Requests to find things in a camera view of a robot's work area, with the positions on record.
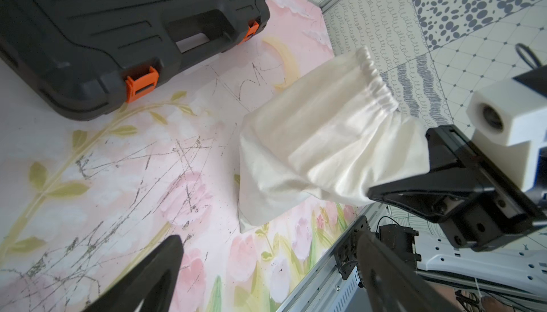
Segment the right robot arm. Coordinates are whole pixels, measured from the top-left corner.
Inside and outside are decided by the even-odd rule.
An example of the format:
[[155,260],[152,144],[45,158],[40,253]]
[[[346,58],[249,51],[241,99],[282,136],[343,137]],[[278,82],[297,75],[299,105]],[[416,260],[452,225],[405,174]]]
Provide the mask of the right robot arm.
[[546,310],[546,233],[529,199],[454,125],[426,133],[430,171],[373,187],[375,202],[439,227],[420,232],[418,272],[491,297],[517,311]]

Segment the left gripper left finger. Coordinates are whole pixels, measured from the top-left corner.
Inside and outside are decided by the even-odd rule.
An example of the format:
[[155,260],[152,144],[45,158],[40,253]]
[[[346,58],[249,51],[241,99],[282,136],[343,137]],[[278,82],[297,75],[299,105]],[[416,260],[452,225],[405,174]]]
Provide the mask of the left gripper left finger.
[[168,311],[184,255],[178,235],[167,237],[86,311]]

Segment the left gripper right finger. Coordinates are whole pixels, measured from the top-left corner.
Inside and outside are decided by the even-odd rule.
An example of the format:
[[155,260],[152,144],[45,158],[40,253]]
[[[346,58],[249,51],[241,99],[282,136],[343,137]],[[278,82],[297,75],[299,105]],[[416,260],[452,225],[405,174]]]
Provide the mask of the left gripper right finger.
[[456,311],[371,232],[357,236],[356,258],[373,311]]

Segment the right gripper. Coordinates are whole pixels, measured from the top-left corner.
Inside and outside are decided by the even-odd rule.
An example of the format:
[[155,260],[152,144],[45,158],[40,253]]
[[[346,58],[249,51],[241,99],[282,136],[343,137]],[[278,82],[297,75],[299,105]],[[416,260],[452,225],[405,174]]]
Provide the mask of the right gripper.
[[372,187],[368,197],[440,224],[458,248],[491,252],[546,228],[530,199],[454,125],[426,132],[430,172]]

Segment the white cloth soil bag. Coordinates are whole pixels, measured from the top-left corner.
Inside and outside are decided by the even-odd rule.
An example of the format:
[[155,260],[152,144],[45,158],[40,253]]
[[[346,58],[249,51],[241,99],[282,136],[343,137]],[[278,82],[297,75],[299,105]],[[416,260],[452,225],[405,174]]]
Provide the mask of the white cloth soil bag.
[[370,188],[430,171],[426,128],[401,113],[367,48],[337,56],[247,114],[239,225],[260,227],[315,197],[370,204]]

